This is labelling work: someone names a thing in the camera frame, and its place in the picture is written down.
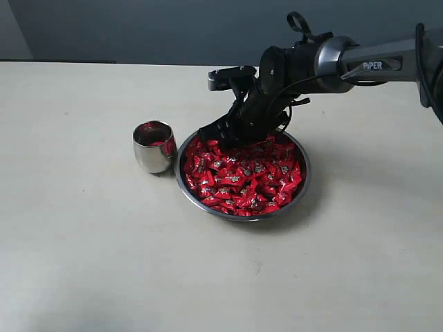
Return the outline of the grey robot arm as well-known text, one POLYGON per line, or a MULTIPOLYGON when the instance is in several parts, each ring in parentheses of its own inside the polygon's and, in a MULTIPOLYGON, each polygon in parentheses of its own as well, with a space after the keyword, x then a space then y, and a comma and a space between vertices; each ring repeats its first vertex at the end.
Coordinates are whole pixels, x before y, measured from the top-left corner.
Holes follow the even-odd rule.
POLYGON ((198 130, 200 140, 243 147, 262 141, 291 113, 285 109, 309 103, 319 93, 346 93, 354 86, 414 82, 421 105, 442 118, 442 30, 417 24, 414 37, 360 46, 349 37, 311 35, 292 48, 272 46, 262 54, 258 69, 238 66, 211 71, 211 91, 232 90, 228 113, 198 130))

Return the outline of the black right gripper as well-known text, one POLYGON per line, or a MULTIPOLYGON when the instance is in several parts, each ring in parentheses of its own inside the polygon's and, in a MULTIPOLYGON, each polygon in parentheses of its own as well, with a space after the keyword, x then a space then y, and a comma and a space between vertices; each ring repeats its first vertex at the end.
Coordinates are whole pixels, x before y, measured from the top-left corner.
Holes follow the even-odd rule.
POLYGON ((266 140, 267 134, 289 121, 284 110, 291 94, 281 88, 267 91, 256 77, 231 78, 235 101, 226 116, 199 128, 200 141, 216 140, 222 151, 244 148, 266 140))

